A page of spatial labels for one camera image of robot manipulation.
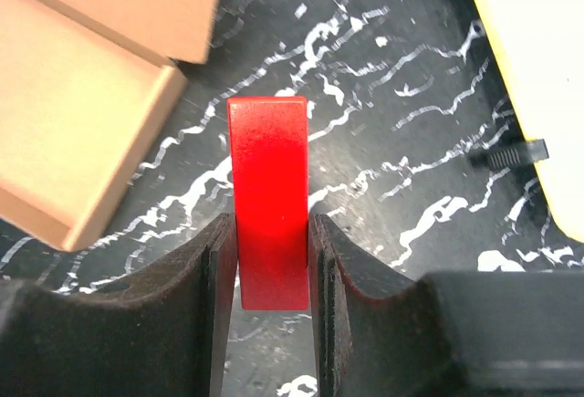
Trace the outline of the brown cardboard box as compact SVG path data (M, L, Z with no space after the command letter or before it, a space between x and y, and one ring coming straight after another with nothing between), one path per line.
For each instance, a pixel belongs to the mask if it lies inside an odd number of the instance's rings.
M1 217L91 246L203 63L217 0L1 0Z

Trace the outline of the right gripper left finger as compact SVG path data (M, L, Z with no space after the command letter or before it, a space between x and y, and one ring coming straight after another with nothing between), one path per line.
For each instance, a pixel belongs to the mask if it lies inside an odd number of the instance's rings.
M90 294L1 284L4 396L217 396L237 266L235 219Z

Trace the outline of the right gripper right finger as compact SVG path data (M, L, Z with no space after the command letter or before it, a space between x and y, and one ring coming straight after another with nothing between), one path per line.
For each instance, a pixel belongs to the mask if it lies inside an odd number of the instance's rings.
M580 272L430 273L355 245L326 215L308 230L322 396L580 396Z

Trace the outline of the red rectangular block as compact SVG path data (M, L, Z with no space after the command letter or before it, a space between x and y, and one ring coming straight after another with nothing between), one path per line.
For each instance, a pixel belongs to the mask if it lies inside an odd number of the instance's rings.
M305 310L307 101L231 98L227 108L242 306Z

